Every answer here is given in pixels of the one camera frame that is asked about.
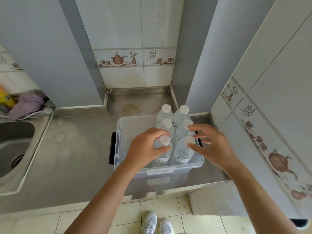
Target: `white sneaker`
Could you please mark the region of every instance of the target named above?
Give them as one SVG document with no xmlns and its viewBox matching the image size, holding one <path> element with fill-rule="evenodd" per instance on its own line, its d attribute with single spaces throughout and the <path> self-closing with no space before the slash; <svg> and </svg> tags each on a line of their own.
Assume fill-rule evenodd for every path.
<svg viewBox="0 0 312 234">
<path fill-rule="evenodd" d="M 149 212 L 146 214 L 142 223 L 142 234 L 154 234 L 157 224 L 156 213 Z"/>
<path fill-rule="evenodd" d="M 174 228 L 168 219 L 163 219 L 160 221 L 159 234 L 174 234 Z"/>
</svg>

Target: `person's left hand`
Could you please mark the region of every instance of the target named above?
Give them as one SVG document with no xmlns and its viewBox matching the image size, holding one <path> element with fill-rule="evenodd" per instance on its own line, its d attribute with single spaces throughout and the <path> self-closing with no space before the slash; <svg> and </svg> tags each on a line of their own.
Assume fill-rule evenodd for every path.
<svg viewBox="0 0 312 234">
<path fill-rule="evenodd" d="M 170 135 L 170 133 L 166 130 L 154 127 L 139 134 L 132 140 L 123 163 L 127 163 L 131 168 L 139 171 L 154 158 L 169 151 L 171 149 L 170 146 L 162 146 L 157 149 L 154 148 L 154 140 L 161 135 Z"/>
</svg>

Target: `person's right arm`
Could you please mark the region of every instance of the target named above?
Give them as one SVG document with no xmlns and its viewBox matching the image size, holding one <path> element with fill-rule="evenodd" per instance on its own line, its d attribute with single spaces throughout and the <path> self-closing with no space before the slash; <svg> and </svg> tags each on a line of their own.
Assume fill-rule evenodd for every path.
<svg viewBox="0 0 312 234">
<path fill-rule="evenodd" d="M 189 128 L 191 131 L 201 130 L 203 133 L 194 135 L 194 138 L 201 138 L 203 143 L 210 146 L 203 148 L 188 144 L 188 147 L 202 154 L 233 180 L 257 234 L 299 233 L 296 226 L 238 159 L 222 133 L 207 124 L 194 124 Z"/>
</svg>

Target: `bottle cap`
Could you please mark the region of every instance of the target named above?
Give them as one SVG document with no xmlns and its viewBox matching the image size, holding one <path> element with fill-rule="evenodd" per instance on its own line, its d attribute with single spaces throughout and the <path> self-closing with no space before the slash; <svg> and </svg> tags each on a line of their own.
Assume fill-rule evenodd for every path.
<svg viewBox="0 0 312 234">
<path fill-rule="evenodd" d="M 184 138 L 184 144 L 187 146 L 189 143 L 195 143 L 195 139 L 193 136 L 187 135 Z"/>
<path fill-rule="evenodd" d="M 188 113 L 189 108 L 188 108 L 188 106 L 182 105 L 179 110 L 180 110 L 181 114 L 185 115 Z"/>
<path fill-rule="evenodd" d="M 165 119 L 163 120 L 163 125 L 164 125 L 167 129 L 169 129 L 170 127 L 172 127 L 172 120 L 169 119 L 169 118 L 165 118 Z"/>
<path fill-rule="evenodd" d="M 161 110 L 163 111 L 163 113 L 168 114 L 169 112 L 171 112 L 171 106 L 169 104 L 164 104 Z"/>
<path fill-rule="evenodd" d="M 170 143 L 170 137 L 167 135 L 161 135 L 159 141 L 162 145 L 167 146 Z"/>
<path fill-rule="evenodd" d="M 194 123 L 190 119 L 186 119 L 183 122 L 183 126 L 186 130 L 189 130 L 188 126 L 193 125 Z"/>
</svg>

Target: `clear bottle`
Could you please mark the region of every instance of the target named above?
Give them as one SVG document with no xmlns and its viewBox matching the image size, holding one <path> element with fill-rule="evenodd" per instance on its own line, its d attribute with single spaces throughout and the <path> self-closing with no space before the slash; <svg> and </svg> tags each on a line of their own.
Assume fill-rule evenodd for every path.
<svg viewBox="0 0 312 234">
<path fill-rule="evenodd" d="M 188 106 L 182 105 L 179 110 L 174 113 L 173 123 L 176 130 L 178 125 L 183 123 L 186 119 L 191 119 Z"/>
<path fill-rule="evenodd" d="M 165 118 L 173 119 L 174 115 L 171 111 L 171 106 L 169 104 L 164 104 L 161 108 L 161 110 L 157 114 L 157 125 L 156 127 L 159 128 L 161 125 L 162 121 Z"/>
<path fill-rule="evenodd" d="M 184 122 L 182 124 L 180 124 L 177 127 L 176 133 L 174 135 L 174 143 L 177 144 L 179 142 L 179 140 L 183 139 L 184 137 L 186 137 L 187 135 L 194 135 L 193 131 L 190 131 L 188 126 L 193 125 L 194 123 L 189 120 L 186 119 L 184 120 Z"/>
<path fill-rule="evenodd" d="M 163 153 L 161 155 L 159 155 L 157 158 L 155 158 L 154 160 L 156 162 L 161 162 L 161 163 L 165 163 L 169 160 L 171 152 L 172 152 L 172 143 L 170 142 L 170 138 L 167 135 L 161 135 L 159 137 L 159 139 L 157 139 L 154 143 L 154 148 L 160 148 L 162 146 L 170 146 L 171 149 L 170 151 Z"/>
<path fill-rule="evenodd" d="M 160 124 L 159 129 L 167 130 L 170 133 L 170 140 L 174 137 L 174 126 L 172 125 L 172 120 L 169 118 L 165 118 L 163 122 Z"/>
<path fill-rule="evenodd" d="M 174 158 L 180 163 L 188 163 L 195 151 L 188 147 L 189 143 L 195 143 L 195 139 L 192 136 L 186 136 L 185 138 L 179 140 L 176 149 L 174 150 Z"/>
</svg>

